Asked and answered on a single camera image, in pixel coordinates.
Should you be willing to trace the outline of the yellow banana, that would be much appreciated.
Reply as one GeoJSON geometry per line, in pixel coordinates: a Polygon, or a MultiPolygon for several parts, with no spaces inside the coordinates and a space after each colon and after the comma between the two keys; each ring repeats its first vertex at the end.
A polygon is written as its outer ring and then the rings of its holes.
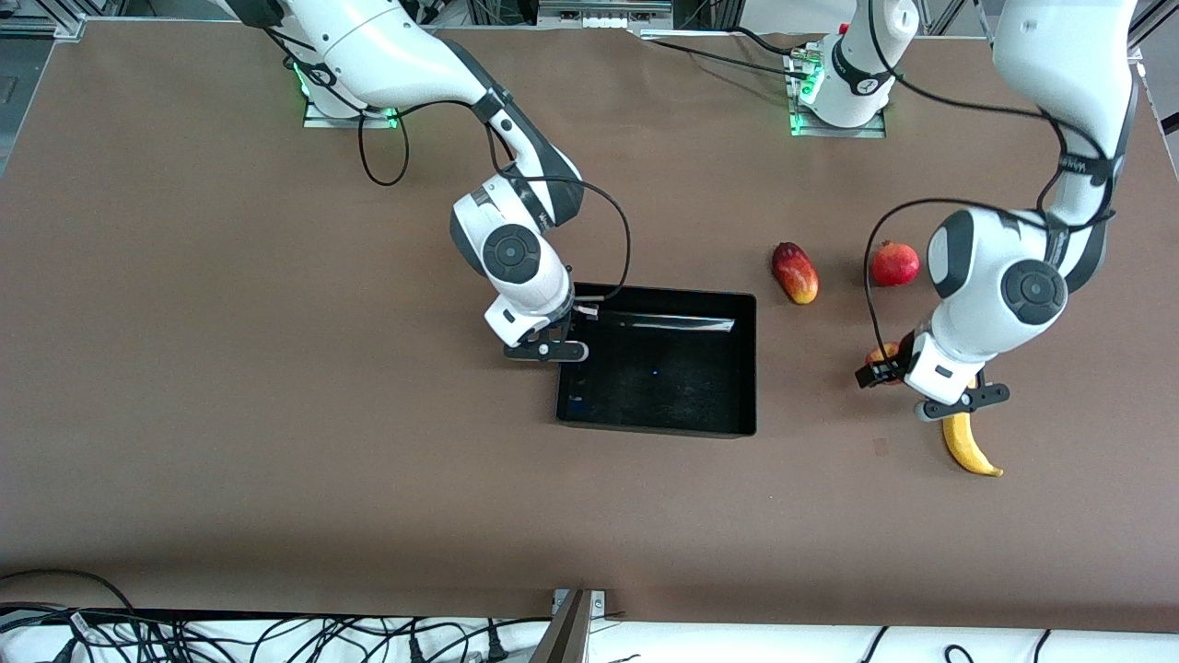
{"type": "Polygon", "coordinates": [[[940,431],[949,454],[959,467],[969,473],[981,477],[1002,477],[1003,470],[999,470],[989,458],[984,457],[982,449],[975,441],[971,428],[971,415],[957,413],[940,420],[940,431]]]}

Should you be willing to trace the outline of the black plastic box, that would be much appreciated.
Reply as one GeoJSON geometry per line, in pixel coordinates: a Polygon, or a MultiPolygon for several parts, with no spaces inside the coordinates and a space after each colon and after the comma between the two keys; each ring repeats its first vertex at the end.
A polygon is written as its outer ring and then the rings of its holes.
{"type": "Polygon", "coordinates": [[[572,324],[590,346],[556,374],[559,424],[737,439],[757,431],[757,302],[746,293],[628,285],[601,322],[572,324]]]}

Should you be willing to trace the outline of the red pomegranate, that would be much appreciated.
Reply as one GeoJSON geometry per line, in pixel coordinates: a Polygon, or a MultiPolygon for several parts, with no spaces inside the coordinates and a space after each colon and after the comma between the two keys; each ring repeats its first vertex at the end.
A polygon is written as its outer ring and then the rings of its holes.
{"type": "Polygon", "coordinates": [[[895,288],[909,285],[921,273],[918,252],[909,244],[885,239],[869,261],[869,276],[874,285],[895,288]]]}

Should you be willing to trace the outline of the red yellow mango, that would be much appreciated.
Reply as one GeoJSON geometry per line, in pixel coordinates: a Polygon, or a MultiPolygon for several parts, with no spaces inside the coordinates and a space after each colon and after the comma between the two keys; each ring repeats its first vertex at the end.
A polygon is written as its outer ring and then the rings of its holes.
{"type": "Polygon", "coordinates": [[[782,242],[772,252],[773,277],[795,306],[810,306],[821,293],[821,277],[801,245],[782,242]]]}

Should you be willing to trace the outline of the table cover sheet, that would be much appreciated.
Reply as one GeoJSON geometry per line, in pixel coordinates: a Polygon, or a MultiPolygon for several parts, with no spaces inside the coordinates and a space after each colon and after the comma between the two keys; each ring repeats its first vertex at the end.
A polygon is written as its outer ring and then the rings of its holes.
{"type": "Polygon", "coordinates": [[[903,91],[881,140],[793,137],[771,76],[623,29],[455,29],[630,217],[630,282],[750,293],[757,431],[556,424],[555,373],[485,324],[453,247],[492,173],[465,109],[413,114],[395,188],[308,129],[236,24],[55,46],[0,178],[0,575],[136,608],[1179,630],[1179,180],[1138,105],[1104,268],[997,357],[959,470],[901,386],[859,390],[859,256],[890,206],[1028,206],[1032,119],[903,91]],[[821,277],[795,306],[782,242],[821,277]]]}

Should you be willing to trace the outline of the grey power strip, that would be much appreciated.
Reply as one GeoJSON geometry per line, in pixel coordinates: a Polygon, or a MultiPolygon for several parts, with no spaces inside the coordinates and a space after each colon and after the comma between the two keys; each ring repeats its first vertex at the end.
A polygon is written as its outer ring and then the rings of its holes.
{"type": "Polygon", "coordinates": [[[674,29],[672,0],[536,0],[544,29],[674,29]]]}

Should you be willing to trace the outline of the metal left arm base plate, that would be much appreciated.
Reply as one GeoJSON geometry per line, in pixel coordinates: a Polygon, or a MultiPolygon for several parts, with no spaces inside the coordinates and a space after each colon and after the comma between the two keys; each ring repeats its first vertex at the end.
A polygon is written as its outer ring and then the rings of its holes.
{"type": "Polygon", "coordinates": [[[812,103],[817,99],[823,84],[828,80],[821,65],[821,54],[814,50],[790,50],[782,55],[788,90],[788,114],[790,114],[790,133],[793,137],[862,138],[881,139],[887,134],[885,122],[881,110],[876,110],[870,122],[856,127],[841,127],[814,112],[812,103]]]}

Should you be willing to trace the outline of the aluminium profile post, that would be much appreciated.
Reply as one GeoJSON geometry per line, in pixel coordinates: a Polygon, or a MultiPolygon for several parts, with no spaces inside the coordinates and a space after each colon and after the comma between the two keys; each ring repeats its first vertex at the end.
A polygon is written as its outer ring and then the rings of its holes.
{"type": "Polygon", "coordinates": [[[605,591],[585,587],[556,590],[553,618],[528,663],[587,663],[590,626],[605,616],[605,591]]]}

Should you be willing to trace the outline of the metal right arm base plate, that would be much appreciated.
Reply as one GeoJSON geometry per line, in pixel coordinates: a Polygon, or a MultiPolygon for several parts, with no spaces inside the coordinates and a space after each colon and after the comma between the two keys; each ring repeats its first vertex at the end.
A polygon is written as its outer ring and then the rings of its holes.
{"type": "Polygon", "coordinates": [[[375,109],[358,100],[349,88],[343,87],[340,76],[322,63],[295,63],[294,71],[298,76],[299,92],[307,98],[304,126],[357,129],[396,129],[399,126],[395,109],[375,109]]]}

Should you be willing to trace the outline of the aluminium frame rail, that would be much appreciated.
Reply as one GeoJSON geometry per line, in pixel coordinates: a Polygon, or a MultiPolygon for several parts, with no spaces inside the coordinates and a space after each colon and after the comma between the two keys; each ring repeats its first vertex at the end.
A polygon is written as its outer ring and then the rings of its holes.
{"type": "Polygon", "coordinates": [[[0,38],[75,41],[86,21],[75,0],[29,0],[29,4],[0,7],[0,38]]]}

